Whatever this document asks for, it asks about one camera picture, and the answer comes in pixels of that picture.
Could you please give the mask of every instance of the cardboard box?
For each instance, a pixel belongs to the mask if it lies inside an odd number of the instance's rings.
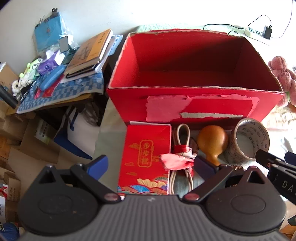
[[[118,194],[168,194],[169,170],[159,160],[170,153],[170,125],[129,125],[127,127]]]
[[[8,161],[10,146],[6,143],[7,138],[0,136],[0,162],[3,160]]]
[[[47,135],[49,138],[43,138],[45,142],[40,141],[35,136],[39,133],[37,128],[40,121],[41,119],[39,117],[29,120],[29,124],[26,128],[22,141],[18,143],[8,143],[11,147],[23,152],[28,156],[56,164],[59,157],[60,146],[51,139],[51,137],[55,135],[56,130],[49,126],[49,128],[47,128]]]
[[[18,80],[18,76],[11,70],[7,63],[0,64],[0,84],[4,86],[10,94],[11,84],[13,81]],[[5,114],[9,108],[9,105],[0,100],[0,120],[5,120]]]
[[[7,223],[18,222],[17,206],[18,202],[13,202],[9,200],[5,201],[5,218]]]
[[[10,106],[6,112],[6,116],[8,115],[14,115],[16,118],[18,118],[19,120],[25,120],[25,119],[29,119],[32,120],[36,117],[36,113],[33,111],[30,112],[26,112],[23,114],[17,114],[17,108],[12,109]]]
[[[258,121],[283,97],[277,78],[244,37],[203,30],[130,33],[108,95],[124,122]]]
[[[8,170],[6,168],[0,167],[0,179],[4,179],[4,173],[10,172],[11,174],[15,174],[13,171]]]
[[[11,172],[14,173],[12,167],[7,162],[8,162],[7,159],[1,158],[0,159],[0,167],[2,167],[3,169],[5,169],[6,170],[5,172],[11,171]]]
[[[21,181],[11,172],[4,173],[4,181],[8,185],[7,200],[17,202],[20,199]]]
[[[0,222],[5,223],[6,218],[5,218],[5,201],[6,198],[3,195],[3,193],[0,192]]]
[[[11,140],[21,141],[28,125],[28,120],[19,120],[15,116],[6,116],[5,120],[0,122],[0,135]]]

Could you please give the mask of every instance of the purple toy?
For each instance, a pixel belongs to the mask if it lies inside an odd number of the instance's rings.
[[[40,63],[38,67],[38,72],[41,75],[45,75],[47,72],[50,72],[56,67],[58,67],[59,65],[61,65],[61,62],[63,61],[63,59],[61,61],[61,55],[65,57],[65,55],[61,54],[59,50],[56,51],[49,59]]]

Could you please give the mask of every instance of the torn paper label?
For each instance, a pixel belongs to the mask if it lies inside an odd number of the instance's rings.
[[[148,96],[146,121],[166,123],[178,119],[179,113],[190,104],[191,100],[184,95]]]
[[[233,115],[233,114],[219,114],[219,113],[188,113],[188,112],[182,112],[180,113],[182,118],[231,118],[231,119],[240,119],[243,117],[243,115]]]

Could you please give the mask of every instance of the power adapter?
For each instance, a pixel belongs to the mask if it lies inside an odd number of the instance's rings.
[[[271,32],[272,32],[271,25],[269,25],[269,27],[265,26],[264,31],[262,33],[263,38],[270,39]]]

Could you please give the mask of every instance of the red cardboard box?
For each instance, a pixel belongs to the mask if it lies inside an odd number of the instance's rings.
[[[203,30],[130,33],[107,92],[126,123],[225,129],[262,121],[283,96],[247,39]]]
[[[168,194],[169,171],[159,160],[170,153],[170,125],[129,125],[127,127],[118,194]]]

